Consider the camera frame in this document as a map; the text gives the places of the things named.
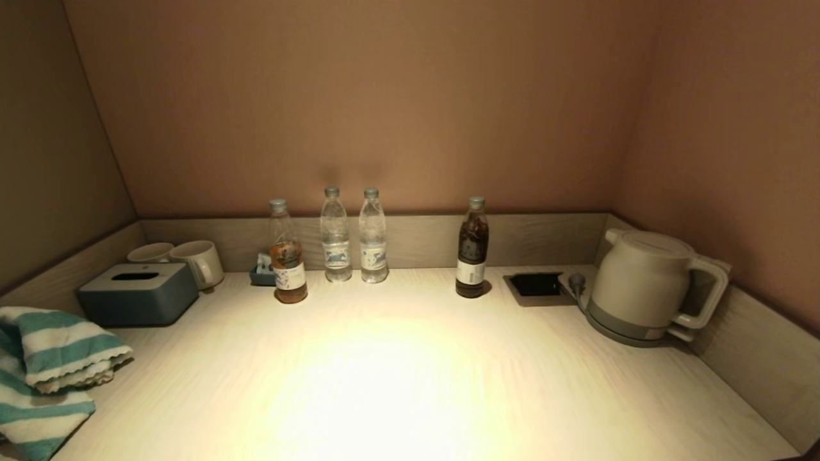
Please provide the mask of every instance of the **white kettle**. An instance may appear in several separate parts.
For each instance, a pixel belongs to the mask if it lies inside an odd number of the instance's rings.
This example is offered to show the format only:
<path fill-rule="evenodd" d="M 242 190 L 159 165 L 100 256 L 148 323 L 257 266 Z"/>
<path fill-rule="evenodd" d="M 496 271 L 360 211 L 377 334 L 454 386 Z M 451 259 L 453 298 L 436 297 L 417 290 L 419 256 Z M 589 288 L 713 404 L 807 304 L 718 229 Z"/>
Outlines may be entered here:
<path fill-rule="evenodd" d="M 587 320 L 604 335 L 638 347 L 651 347 L 664 333 L 685 341 L 694 337 L 673 323 L 697 330 L 706 326 L 729 284 L 731 266 L 701 256 L 678 239 L 639 230 L 607 230 L 613 248 L 604 257 L 587 307 Z M 715 278 L 700 314 L 679 312 L 690 271 Z"/>

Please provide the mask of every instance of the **towel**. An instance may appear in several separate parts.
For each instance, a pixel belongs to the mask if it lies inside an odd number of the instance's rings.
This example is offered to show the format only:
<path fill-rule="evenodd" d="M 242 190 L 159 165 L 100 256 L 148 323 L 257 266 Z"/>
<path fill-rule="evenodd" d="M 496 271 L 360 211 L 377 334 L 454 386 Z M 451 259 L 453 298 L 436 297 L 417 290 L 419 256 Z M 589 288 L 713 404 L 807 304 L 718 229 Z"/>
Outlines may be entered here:
<path fill-rule="evenodd" d="M 32 461 L 50 459 L 94 411 L 77 389 L 108 382 L 131 348 L 82 318 L 0 308 L 0 439 Z"/>

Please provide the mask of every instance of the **wall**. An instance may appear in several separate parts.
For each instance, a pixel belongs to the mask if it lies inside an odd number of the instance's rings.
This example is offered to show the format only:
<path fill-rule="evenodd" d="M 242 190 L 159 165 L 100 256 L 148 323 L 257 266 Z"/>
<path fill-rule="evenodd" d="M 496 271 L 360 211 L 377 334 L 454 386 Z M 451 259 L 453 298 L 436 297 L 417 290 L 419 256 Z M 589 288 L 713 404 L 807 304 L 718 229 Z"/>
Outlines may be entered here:
<path fill-rule="evenodd" d="M 616 213 L 820 331 L 820 2 L 666 11 Z"/>
<path fill-rule="evenodd" d="M 0 294 L 134 219 L 59 0 L 0 0 Z"/>
<path fill-rule="evenodd" d="M 609 208 L 661 2 L 66 0 L 141 217 Z"/>

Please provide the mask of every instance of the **plastic bottle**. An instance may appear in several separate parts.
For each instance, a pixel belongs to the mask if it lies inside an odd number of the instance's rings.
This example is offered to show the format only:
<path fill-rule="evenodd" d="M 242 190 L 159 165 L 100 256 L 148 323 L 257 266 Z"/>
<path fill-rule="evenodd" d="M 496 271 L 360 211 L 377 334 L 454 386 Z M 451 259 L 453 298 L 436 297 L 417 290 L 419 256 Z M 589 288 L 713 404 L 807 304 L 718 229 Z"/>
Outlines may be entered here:
<path fill-rule="evenodd" d="M 484 268 L 490 227 L 484 213 L 484 197 L 470 197 L 470 209 L 458 232 L 458 268 L 456 293 L 465 298 L 478 298 L 484 293 Z"/>
<path fill-rule="evenodd" d="M 387 278 L 387 224 L 379 203 L 379 190 L 364 189 L 364 204 L 359 213 L 359 244 L 362 251 L 362 280 L 379 283 Z"/>
<path fill-rule="evenodd" d="M 276 274 L 276 298 L 285 304 L 298 303 L 308 296 L 302 244 L 296 236 L 296 225 L 288 214 L 284 199 L 270 201 L 268 251 Z"/>
<path fill-rule="evenodd" d="M 321 207 L 321 247 L 325 253 L 325 277 L 329 281 L 346 281 L 353 274 L 350 265 L 348 214 L 339 198 L 339 188 L 325 187 L 325 204 Z"/>

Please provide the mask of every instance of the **white mug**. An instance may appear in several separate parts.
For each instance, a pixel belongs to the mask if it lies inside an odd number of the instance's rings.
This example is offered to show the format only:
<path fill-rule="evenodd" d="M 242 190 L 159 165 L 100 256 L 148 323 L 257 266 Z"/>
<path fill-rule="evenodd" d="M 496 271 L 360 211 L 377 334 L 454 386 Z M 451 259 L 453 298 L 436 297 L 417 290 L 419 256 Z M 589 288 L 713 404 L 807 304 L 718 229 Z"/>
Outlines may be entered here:
<path fill-rule="evenodd" d="M 171 250 L 171 260 L 188 264 L 200 290 L 211 288 L 225 278 L 213 242 L 196 240 L 182 244 Z"/>
<path fill-rule="evenodd" d="M 153 262 L 171 262 L 172 244 L 149 244 L 144 245 L 128 253 L 129 262 L 141 262 L 143 264 Z"/>

